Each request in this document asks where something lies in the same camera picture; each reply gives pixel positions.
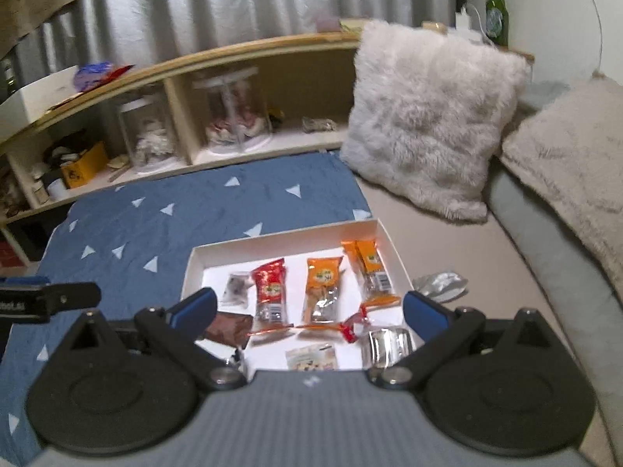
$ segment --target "black circular cover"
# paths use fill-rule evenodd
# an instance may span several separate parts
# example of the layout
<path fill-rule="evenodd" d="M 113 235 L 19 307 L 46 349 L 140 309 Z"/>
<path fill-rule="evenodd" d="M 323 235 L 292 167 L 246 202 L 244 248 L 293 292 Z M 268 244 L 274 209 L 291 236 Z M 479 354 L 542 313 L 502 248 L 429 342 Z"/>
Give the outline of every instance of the black circular cover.
<path fill-rule="evenodd" d="M 26 412 L 45 442 L 116 455 L 162 440 L 192 413 L 194 382 L 172 362 L 126 355 L 91 363 L 84 355 L 56 358 L 30 388 Z"/>
<path fill-rule="evenodd" d="M 446 364 L 429 379 L 426 402 L 443 432 L 505 456 L 579 442 L 594 412 L 591 387 L 568 355 L 532 346 Z"/>

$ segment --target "white box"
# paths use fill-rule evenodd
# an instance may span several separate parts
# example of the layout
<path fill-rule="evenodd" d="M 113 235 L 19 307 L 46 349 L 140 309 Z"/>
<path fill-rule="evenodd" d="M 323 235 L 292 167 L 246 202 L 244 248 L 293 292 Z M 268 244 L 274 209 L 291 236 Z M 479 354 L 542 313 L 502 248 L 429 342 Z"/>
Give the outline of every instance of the white box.
<path fill-rule="evenodd" d="M 69 67 L 24 86 L 0 105 L 0 142 L 34 123 L 52 105 L 77 93 L 74 75 L 78 67 Z"/>
<path fill-rule="evenodd" d="M 394 292 L 402 298 L 411 290 L 407 271 L 381 222 L 376 219 L 368 219 L 196 247 L 192 250 L 188 260 L 181 299 L 192 295 L 205 286 L 211 287 L 216 295 L 221 298 L 230 272 L 251 271 L 264 263 L 284 257 L 287 270 L 288 321 L 295 325 L 301 324 L 307 278 L 307 258 L 341 256 L 344 254 L 341 241 L 373 238 L 376 239 L 379 256 L 389 275 Z M 361 293 L 346 256 L 340 269 L 344 271 L 340 279 L 339 295 L 339 320 L 342 321 L 357 311 L 361 304 Z M 254 286 L 248 290 L 248 297 L 249 305 L 246 309 L 225 307 L 219 304 L 219 310 L 254 315 L 257 301 Z M 372 311 L 370 318 L 374 325 L 406 327 L 401 307 Z M 361 369 L 362 360 L 359 343 L 348 344 L 335 333 L 314 332 L 311 334 L 300 330 L 296 331 L 298 333 L 272 342 L 263 342 L 261 339 L 252 338 L 247 349 L 245 349 L 249 376 L 251 377 L 258 369 L 287 370 L 286 351 L 318 342 L 329 342 L 334 345 L 340 369 Z M 422 341 L 415 332 L 411 331 L 411 334 L 415 344 L 421 345 Z M 225 357 L 233 352 L 231 348 L 210 341 L 200 341 L 198 344 L 219 357 Z"/>

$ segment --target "white fur pillow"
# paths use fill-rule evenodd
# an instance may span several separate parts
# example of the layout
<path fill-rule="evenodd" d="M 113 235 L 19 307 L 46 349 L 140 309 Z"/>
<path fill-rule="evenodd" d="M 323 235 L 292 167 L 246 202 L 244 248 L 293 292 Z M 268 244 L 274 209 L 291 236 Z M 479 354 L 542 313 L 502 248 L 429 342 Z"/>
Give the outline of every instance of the white fur pillow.
<path fill-rule="evenodd" d="M 459 37 L 373 21 L 355 67 L 341 158 L 418 207 L 484 221 L 489 159 L 528 79 L 525 60 Z"/>

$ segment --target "beige fur cover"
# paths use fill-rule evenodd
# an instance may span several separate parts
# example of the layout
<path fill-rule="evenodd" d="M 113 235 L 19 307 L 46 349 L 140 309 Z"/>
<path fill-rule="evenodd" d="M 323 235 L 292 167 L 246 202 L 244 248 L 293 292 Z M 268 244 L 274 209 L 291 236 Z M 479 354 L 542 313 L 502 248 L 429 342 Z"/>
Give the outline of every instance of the beige fur cover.
<path fill-rule="evenodd" d="M 484 221 L 489 159 L 515 112 L 525 60 L 460 37 L 373 21 L 355 68 L 341 158 L 418 207 Z"/>
<path fill-rule="evenodd" d="M 621 299 L 623 87 L 608 78 L 576 86 L 523 121 L 502 149 L 504 165 L 558 212 Z"/>

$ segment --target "barcode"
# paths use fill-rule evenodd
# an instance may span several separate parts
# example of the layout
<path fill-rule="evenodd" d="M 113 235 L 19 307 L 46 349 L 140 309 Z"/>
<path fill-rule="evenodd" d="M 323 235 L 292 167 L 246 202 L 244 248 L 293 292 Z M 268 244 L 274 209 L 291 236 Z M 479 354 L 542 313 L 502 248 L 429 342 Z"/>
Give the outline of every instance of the barcode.
<path fill-rule="evenodd" d="M 391 282 L 389 282 L 389 277 L 387 277 L 386 272 L 375 272 L 373 278 L 375 281 L 375 288 L 378 291 L 382 291 L 383 293 L 391 292 Z"/>
<path fill-rule="evenodd" d="M 269 304 L 269 318 L 271 323 L 281 323 L 281 304 Z"/>

